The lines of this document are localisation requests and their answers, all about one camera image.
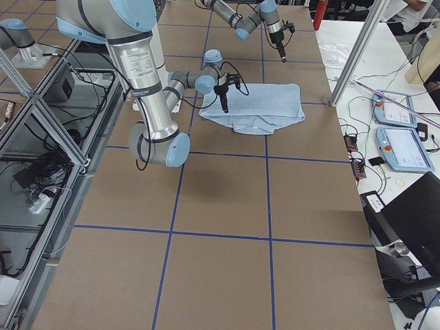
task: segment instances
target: red object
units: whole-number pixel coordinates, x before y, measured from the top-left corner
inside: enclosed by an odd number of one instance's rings
[[[327,5],[329,4],[329,0],[320,0],[318,4],[318,8],[316,8],[315,18],[313,20],[313,28],[315,31],[319,30],[321,25],[321,21],[324,18],[325,11],[327,10]]]

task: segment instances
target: light blue towel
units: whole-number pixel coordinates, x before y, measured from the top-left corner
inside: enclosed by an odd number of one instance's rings
[[[305,120],[301,108],[300,87],[295,84],[247,84],[249,96],[244,96],[234,86],[229,87],[229,113],[221,109],[220,98],[199,115],[226,127],[232,127],[237,133],[269,135],[280,129]],[[215,99],[215,93],[206,94],[203,106]]]

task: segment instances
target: white shirt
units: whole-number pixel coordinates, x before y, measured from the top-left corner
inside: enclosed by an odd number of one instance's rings
[[[425,7],[419,12],[416,12],[409,5],[407,5],[404,9],[402,9],[393,17],[394,21],[401,22],[401,24],[404,26],[405,32],[409,32],[413,28],[419,25],[420,20],[424,17],[426,11],[428,10],[429,6],[431,6],[432,3],[432,0],[419,0],[419,1],[426,2]]]

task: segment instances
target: white paper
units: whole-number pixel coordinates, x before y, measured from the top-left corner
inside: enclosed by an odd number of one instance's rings
[[[386,135],[393,148],[397,164],[403,167],[428,167],[425,157],[421,154],[419,145],[409,130],[386,129]]]
[[[366,198],[376,213],[379,213],[380,210],[384,208],[384,204],[380,201],[377,195],[368,195]]]
[[[389,21],[391,17],[396,15],[400,10],[404,9],[406,6],[407,3],[403,0],[390,0],[384,12],[382,13],[380,20],[382,22]]]

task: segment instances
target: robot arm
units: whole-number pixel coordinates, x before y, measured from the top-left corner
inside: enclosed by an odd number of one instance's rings
[[[0,47],[8,50],[17,47],[23,61],[32,63],[43,57],[43,52],[29,33],[26,25],[19,19],[0,21]]]
[[[236,10],[233,10],[223,0],[201,0],[205,7],[218,14],[229,26],[235,29],[235,34],[246,40],[249,35],[262,23],[266,24],[270,41],[280,54],[281,60],[286,62],[286,53],[283,45],[284,31],[295,32],[292,23],[281,23],[275,0],[264,0],[256,5],[248,18],[243,18]]]
[[[214,89],[226,99],[221,87],[228,83],[228,75],[221,71],[221,57],[210,61],[208,51],[203,69],[176,71],[162,89],[150,46],[156,24],[152,0],[57,0],[57,8],[59,30],[75,39],[106,44],[122,74],[121,83],[137,98],[142,122],[131,132],[132,154],[144,162],[181,166],[189,154],[189,137],[179,132],[170,112],[187,88],[203,94]]]

